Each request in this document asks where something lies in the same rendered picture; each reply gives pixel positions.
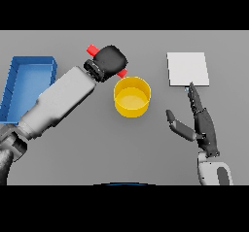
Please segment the robot right hand dark grey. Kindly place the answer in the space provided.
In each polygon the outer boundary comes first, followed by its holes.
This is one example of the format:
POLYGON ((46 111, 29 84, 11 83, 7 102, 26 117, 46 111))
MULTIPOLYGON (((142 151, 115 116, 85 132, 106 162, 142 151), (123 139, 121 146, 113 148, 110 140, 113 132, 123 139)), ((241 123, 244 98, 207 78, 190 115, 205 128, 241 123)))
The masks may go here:
POLYGON ((166 110, 169 128, 189 142, 197 141, 198 147, 203 149, 208 157, 219 156, 220 152, 212 117, 207 109, 202 106, 199 94, 193 83, 190 83, 188 97, 194 116, 195 127, 187 126, 178 120, 170 110, 166 110))

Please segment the yellow bowl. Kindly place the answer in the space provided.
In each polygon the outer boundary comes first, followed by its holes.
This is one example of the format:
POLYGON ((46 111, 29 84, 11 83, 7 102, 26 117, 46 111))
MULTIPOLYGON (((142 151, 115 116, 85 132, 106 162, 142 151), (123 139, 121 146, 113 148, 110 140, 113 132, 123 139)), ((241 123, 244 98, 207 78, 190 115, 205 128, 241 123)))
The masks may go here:
POLYGON ((151 95, 149 84, 139 77, 125 77, 115 84, 113 90, 117 112, 128 118, 143 116, 150 105, 151 95))

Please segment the pale square scale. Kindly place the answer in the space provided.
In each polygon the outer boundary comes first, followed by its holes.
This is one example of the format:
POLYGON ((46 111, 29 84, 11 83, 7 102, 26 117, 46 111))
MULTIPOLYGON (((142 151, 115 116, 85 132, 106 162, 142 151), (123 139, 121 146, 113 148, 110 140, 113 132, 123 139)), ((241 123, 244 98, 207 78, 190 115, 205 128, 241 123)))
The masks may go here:
POLYGON ((209 86, 203 52, 168 52, 166 59, 170 86, 209 86))

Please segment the blue tray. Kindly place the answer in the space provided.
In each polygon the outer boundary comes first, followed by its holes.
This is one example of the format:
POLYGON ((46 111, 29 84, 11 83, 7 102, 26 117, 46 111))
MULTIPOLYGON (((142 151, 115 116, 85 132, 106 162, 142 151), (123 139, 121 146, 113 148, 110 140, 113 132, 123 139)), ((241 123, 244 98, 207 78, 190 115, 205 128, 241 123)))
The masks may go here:
POLYGON ((56 78, 53 56, 13 56, 0 103, 0 123, 17 124, 56 78))

